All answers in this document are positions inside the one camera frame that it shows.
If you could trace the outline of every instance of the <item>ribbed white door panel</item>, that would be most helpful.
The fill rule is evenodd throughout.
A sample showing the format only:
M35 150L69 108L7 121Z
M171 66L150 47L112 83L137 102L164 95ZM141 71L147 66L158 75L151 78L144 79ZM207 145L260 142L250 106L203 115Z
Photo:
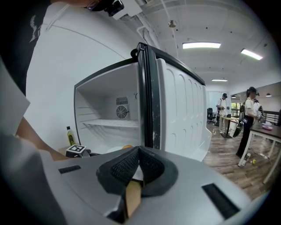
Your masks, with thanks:
M160 106L160 149L202 161L211 132L206 128L206 89L183 71L157 59Z

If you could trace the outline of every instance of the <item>black slot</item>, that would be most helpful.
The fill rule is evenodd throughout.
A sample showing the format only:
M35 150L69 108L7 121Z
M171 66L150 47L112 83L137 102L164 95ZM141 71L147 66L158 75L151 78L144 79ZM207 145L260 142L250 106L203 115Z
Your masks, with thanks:
M78 166L78 165L75 165L75 166L71 166L71 167L65 167L65 168L58 169L58 171L61 174L65 174L65 173L69 173L69 172L72 172L72 171L76 171L78 169L81 169L81 167Z
M239 209L215 184L205 185L202 186L202 188L214 203L218 211L222 214L224 219L228 219L239 212Z

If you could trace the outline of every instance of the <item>refrigerator shelf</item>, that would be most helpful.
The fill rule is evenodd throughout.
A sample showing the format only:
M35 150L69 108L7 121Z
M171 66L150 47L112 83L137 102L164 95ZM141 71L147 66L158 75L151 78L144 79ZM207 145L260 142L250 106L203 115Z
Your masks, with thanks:
M85 121L85 124L107 126L107 127L128 127L128 128L138 128L139 122L137 120L89 120Z

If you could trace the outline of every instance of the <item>round ceiling fixture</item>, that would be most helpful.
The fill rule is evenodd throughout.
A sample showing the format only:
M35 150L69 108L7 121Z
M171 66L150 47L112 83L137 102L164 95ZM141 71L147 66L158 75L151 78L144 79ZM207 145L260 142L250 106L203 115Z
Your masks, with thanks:
M170 28L175 28L175 27L177 26L177 23L176 23L175 20L170 20L170 21L168 22L168 26L169 26Z

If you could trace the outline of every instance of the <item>black pants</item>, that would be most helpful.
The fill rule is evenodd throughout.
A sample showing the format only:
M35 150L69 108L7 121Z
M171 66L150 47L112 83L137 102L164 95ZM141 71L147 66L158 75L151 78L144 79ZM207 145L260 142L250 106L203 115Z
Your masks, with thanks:
M249 139L249 135L250 135L250 128L251 128L251 126L253 125L253 122L254 122L253 117L248 116L247 119L248 119L248 122L244 123L243 137L241 139L241 142L240 142L240 145L239 145L239 148L238 148L238 151L237 151L237 154L240 155L240 156L243 155L243 152L246 148L246 145L247 145L247 142L248 142L248 139Z

